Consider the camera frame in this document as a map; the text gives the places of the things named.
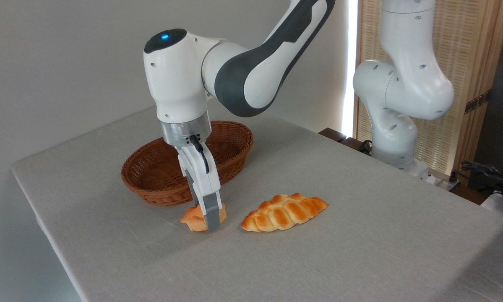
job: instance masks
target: table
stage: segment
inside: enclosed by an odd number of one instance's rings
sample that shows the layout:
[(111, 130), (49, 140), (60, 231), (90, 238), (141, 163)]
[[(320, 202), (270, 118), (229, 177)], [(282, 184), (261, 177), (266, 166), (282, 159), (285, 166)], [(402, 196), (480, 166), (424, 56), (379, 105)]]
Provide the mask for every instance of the table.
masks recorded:
[[(120, 179), (161, 136), (154, 108), (13, 166), (83, 300), (503, 301), (503, 216), (268, 113), (208, 106), (255, 137), (213, 233), (179, 222), (190, 204), (147, 204)], [(280, 193), (330, 206), (286, 231), (240, 228)]]

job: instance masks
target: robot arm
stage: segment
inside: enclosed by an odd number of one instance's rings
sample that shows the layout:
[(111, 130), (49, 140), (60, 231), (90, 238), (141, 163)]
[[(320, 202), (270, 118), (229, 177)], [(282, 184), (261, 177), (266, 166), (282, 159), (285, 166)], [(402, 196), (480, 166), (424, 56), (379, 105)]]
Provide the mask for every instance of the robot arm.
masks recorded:
[(261, 46), (245, 50), (230, 42), (219, 44), (203, 64), (206, 89), (235, 115), (251, 117), (265, 111), (333, 5), (334, 0), (291, 0)]
[(428, 167), (414, 159), (417, 128), (408, 115), (438, 119), (454, 98), (432, 48), (434, 6), (435, 0), (383, 0), (380, 41), (393, 61), (364, 61), (354, 75), (372, 123), (372, 157), (424, 180)]
[(146, 43), (146, 78), (164, 140), (179, 153), (182, 174), (209, 231), (219, 227), (221, 200), (219, 176), (205, 145), (211, 133), (208, 94), (242, 117), (266, 110), (333, 5), (334, 0), (290, 0), (266, 41), (251, 50), (184, 29), (163, 31)]

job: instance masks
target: silver flange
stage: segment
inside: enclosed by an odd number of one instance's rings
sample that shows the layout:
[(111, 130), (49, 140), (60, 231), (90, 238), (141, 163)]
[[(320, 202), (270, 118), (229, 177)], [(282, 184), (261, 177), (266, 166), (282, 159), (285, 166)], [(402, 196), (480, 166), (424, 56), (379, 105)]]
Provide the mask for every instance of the silver flange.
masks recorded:
[(195, 135), (200, 142), (204, 142), (212, 132), (208, 112), (190, 122), (180, 124), (160, 123), (162, 125), (164, 141), (175, 147), (189, 146), (191, 144), (190, 136), (192, 135)]

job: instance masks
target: wicker basket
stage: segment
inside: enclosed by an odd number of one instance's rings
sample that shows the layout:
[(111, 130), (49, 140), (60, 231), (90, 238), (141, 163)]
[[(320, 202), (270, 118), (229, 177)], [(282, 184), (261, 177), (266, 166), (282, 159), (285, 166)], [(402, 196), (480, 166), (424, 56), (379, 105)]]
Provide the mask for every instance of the wicker basket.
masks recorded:
[[(224, 184), (233, 179), (246, 161), (253, 145), (253, 134), (246, 126), (237, 122), (213, 121), (212, 134), (206, 141), (212, 152)], [(156, 139), (134, 152), (121, 170), (125, 185), (148, 203), (171, 206), (192, 200), (188, 182), (180, 170), (177, 151)]]

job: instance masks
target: bread roll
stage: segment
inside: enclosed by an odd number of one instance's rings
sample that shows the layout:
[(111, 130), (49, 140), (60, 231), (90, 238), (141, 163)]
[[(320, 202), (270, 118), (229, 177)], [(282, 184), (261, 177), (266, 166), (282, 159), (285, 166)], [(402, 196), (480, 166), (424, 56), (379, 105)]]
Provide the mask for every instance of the bread roll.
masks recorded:
[[(219, 223), (223, 222), (227, 218), (227, 213), (225, 211), (225, 204), (221, 204), (221, 209), (219, 210)], [(197, 207), (190, 207), (186, 210), (184, 216), (180, 219), (180, 222), (187, 224), (190, 231), (206, 231), (207, 224), (205, 222), (205, 216), (201, 213), (201, 205)]]
[(328, 207), (319, 197), (305, 197), (300, 193), (275, 195), (265, 201), (242, 221), (242, 228), (253, 232), (271, 232), (276, 229), (288, 229), (296, 224), (303, 224), (317, 216)]

